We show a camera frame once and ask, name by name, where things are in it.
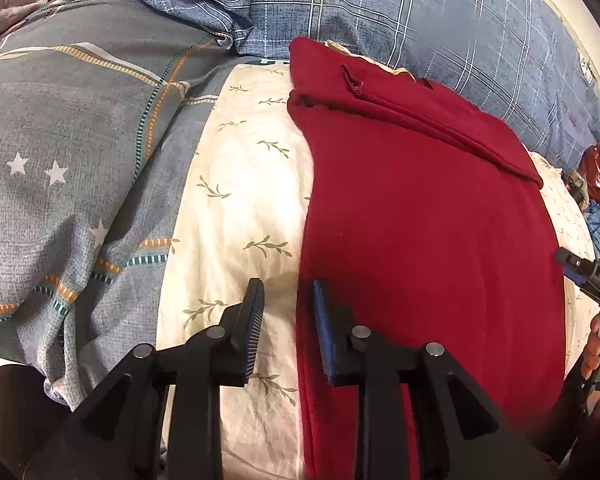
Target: star print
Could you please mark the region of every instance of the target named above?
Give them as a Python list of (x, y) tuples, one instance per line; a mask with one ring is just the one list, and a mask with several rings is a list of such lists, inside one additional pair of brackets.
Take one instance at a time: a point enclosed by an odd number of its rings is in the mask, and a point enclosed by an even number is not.
[(58, 166), (58, 161), (54, 160), (54, 166), (50, 170), (45, 170), (45, 173), (49, 176), (49, 186), (51, 186), (54, 182), (63, 182), (66, 184), (66, 180), (64, 179), (64, 172), (67, 168), (61, 168)]
[(29, 157), (22, 158), (20, 156), (20, 152), (16, 153), (16, 158), (7, 162), (7, 164), (11, 167), (11, 174), (14, 173), (24, 173), (24, 165), (29, 160)]
[(109, 232), (109, 230), (105, 229), (104, 225), (102, 225), (102, 218), (100, 219), (100, 222), (98, 222), (98, 227), (96, 227), (95, 229), (89, 229), (89, 231), (91, 231), (93, 236), (96, 237), (96, 240), (93, 243), (94, 249), (96, 249), (97, 247), (99, 247), (100, 245), (102, 245), (104, 243), (104, 238), (105, 238), (105, 236), (107, 236), (107, 233)]

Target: red sweatshirt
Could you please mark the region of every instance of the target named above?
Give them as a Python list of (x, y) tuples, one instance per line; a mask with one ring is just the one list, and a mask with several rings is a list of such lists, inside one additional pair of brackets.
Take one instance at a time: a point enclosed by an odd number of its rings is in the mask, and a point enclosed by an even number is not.
[(304, 38), (290, 52), (288, 111), (315, 168), (298, 294), (307, 478), (352, 478), (356, 434), (355, 388), (322, 373), (316, 277), (389, 341), (442, 343), (528, 428), (560, 391), (565, 329), (557, 240), (524, 147), (445, 86)]

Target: blue plaid fabric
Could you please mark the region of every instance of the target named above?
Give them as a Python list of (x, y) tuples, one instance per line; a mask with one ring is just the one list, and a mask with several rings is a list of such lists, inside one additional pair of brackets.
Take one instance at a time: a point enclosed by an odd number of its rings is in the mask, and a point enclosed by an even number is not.
[(305, 36), (439, 81), (528, 149), (577, 168), (600, 140), (600, 92), (543, 0), (144, 0), (239, 54), (288, 58)]

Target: silver bolt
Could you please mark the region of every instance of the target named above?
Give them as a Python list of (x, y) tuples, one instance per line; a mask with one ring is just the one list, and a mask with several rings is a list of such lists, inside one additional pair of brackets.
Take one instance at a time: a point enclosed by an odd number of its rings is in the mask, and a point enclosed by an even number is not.
[(443, 347), (440, 343), (427, 343), (427, 346), (424, 348), (427, 351), (427, 354), (433, 355), (433, 357), (439, 357), (445, 353), (445, 347)]
[(138, 359), (144, 359), (145, 357), (149, 357), (153, 351), (154, 349), (151, 345), (143, 343), (134, 348), (134, 357), (137, 357)]
[(211, 339), (220, 339), (225, 333), (226, 330), (220, 325), (213, 325), (206, 329), (206, 336)]
[(356, 325), (351, 329), (351, 334), (358, 339), (366, 339), (371, 335), (371, 329), (368, 326)]

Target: human hand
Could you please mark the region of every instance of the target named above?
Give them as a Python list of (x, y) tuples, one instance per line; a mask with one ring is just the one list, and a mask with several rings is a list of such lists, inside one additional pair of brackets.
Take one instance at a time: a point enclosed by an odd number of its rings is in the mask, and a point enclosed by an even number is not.
[[(582, 363), (582, 377), (587, 379), (598, 366), (600, 366), (600, 338), (598, 329), (600, 328), (600, 314), (591, 320), (591, 332), (584, 347), (584, 362)], [(589, 403), (595, 403), (592, 418), (600, 418), (600, 392), (594, 392), (589, 397)]]

